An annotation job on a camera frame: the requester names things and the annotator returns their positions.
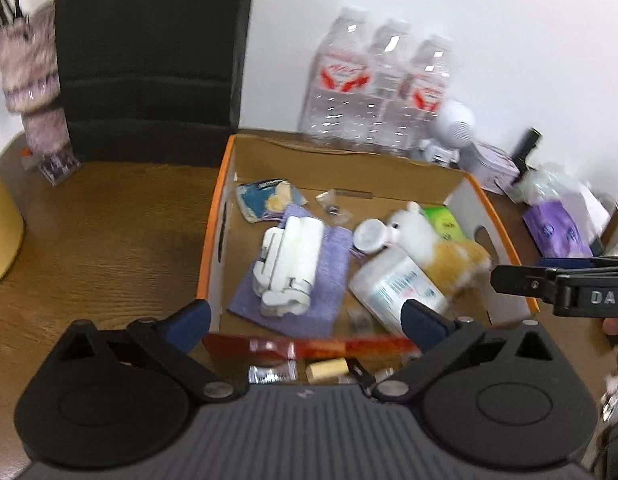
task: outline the plastic bag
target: plastic bag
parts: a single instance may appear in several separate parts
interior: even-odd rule
[[[527,172],[507,194],[513,202],[536,205],[559,200],[567,193],[580,192],[583,187],[578,179],[565,173],[559,164],[545,164],[535,171]]]

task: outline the cardboard box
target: cardboard box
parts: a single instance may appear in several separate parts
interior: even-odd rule
[[[228,142],[209,214],[198,298],[212,307],[212,333],[204,344],[213,354],[273,354],[284,358],[327,358],[408,351],[412,344],[374,325],[372,338],[354,338],[346,310],[364,307],[347,291],[332,339],[289,339],[227,312],[226,307],[257,258],[271,222],[249,224],[235,201],[238,184],[285,178],[309,200],[307,209],[326,220],[314,197],[325,190],[347,190],[340,205],[353,213],[349,229],[366,218],[386,219],[413,200],[446,205],[468,237],[492,254],[495,263],[516,264],[516,251],[483,190],[469,174],[406,158],[318,148],[302,142],[238,134]],[[350,277],[359,263],[352,258]],[[496,294],[484,276],[452,302],[448,316],[471,316],[484,323],[504,324],[530,317],[537,302]]]

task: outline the purple cloth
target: purple cloth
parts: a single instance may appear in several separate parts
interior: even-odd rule
[[[313,215],[298,205],[289,204],[279,227],[284,227],[289,216],[302,218]],[[253,265],[240,282],[229,305],[229,312],[291,337],[330,337],[346,290],[349,251],[352,246],[353,233],[349,229],[325,227],[315,286],[311,291],[311,306],[301,316],[284,314],[282,317],[266,317],[260,314],[260,298],[253,292],[252,286]]]
[[[540,254],[546,258],[586,258],[593,256],[582,241],[573,218],[559,200],[534,205],[522,215]]]

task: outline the wooden table surface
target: wooden table surface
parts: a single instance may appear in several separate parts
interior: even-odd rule
[[[26,221],[20,255],[0,283],[0,480],[28,463],[13,428],[15,403],[67,325],[122,328],[163,317],[195,297],[217,170],[92,162],[57,188],[24,174],[15,143],[0,173]],[[538,253],[520,206],[493,197],[523,263]],[[599,397],[613,353],[592,320],[540,320]]]

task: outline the candy wrapper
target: candy wrapper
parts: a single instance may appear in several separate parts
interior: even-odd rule
[[[249,384],[292,383],[298,379],[295,361],[287,361],[274,368],[249,367]]]
[[[307,203],[297,188],[284,178],[241,184],[236,189],[236,197],[242,216],[251,224],[281,219],[289,204],[303,206]]]
[[[78,168],[80,168],[80,161],[73,156],[70,148],[63,148],[53,155],[48,155],[38,164],[38,170],[52,186],[60,184]]]

